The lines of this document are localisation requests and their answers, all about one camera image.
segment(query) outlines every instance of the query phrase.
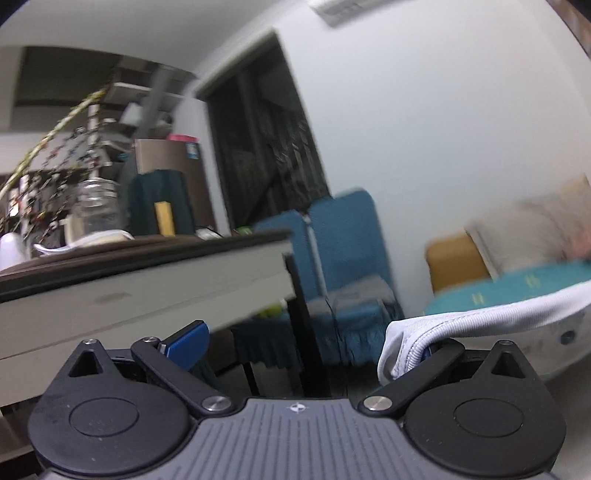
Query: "blue bed sheet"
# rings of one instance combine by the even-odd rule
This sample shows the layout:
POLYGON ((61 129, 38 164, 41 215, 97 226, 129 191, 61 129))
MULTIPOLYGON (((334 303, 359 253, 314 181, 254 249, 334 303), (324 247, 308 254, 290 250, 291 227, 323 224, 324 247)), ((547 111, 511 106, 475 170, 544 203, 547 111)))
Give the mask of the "blue bed sheet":
POLYGON ((532 299, 591 280, 591 262, 549 264, 506 273, 442 291, 425 309, 425 315, 466 312, 532 299))

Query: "refrigerator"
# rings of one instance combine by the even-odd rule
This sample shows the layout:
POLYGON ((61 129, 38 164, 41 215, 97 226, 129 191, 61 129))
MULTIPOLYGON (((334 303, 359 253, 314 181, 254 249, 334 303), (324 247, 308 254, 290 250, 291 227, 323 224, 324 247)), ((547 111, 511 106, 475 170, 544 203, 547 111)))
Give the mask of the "refrigerator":
POLYGON ((198 144, 174 140, 136 140, 135 159, 138 173, 166 169, 184 173, 196 227, 217 230, 198 144))

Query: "table leg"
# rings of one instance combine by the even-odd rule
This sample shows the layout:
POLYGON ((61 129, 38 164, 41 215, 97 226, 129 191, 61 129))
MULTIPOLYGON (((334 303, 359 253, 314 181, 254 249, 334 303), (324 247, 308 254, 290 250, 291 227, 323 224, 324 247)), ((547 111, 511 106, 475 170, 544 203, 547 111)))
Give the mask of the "table leg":
POLYGON ((320 357, 318 343, 312 328, 312 321, 304 292, 301 288, 300 276, 292 255, 285 256, 285 267, 291 276, 295 298, 288 300, 287 309, 290 314, 291 328, 295 336, 295 344, 300 352, 304 371, 300 374, 304 396, 313 398, 330 397, 330 385, 326 368, 320 357))
POLYGON ((251 394, 254 397, 260 397, 261 392, 259 392, 258 385, 256 384, 255 373, 252 370, 252 365, 250 362, 242 364, 242 369, 244 370, 244 375, 246 375, 246 380, 248 381, 248 388, 251 389, 251 394))

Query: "gray gripper base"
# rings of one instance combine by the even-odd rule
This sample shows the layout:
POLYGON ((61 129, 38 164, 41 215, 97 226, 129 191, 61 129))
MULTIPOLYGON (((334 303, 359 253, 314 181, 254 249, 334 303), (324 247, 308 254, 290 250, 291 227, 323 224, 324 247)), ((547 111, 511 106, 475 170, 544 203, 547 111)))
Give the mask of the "gray gripper base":
MULTIPOLYGON (((61 480, 48 473, 44 480, 61 480)), ((174 458, 135 480, 459 480, 412 449, 393 420, 349 400, 252 398, 204 420, 174 458)), ((536 480, 549 480, 538 475, 536 480)))

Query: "white blanket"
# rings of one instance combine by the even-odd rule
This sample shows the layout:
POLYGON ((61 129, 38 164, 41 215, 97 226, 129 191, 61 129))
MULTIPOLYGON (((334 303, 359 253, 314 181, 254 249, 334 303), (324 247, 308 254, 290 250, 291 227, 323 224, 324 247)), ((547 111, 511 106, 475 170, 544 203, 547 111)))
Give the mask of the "white blanket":
POLYGON ((591 281, 507 305, 392 322, 378 362, 378 378, 382 384, 398 378, 420 363, 430 345, 445 338, 525 332, 560 322, 589 305, 591 281))

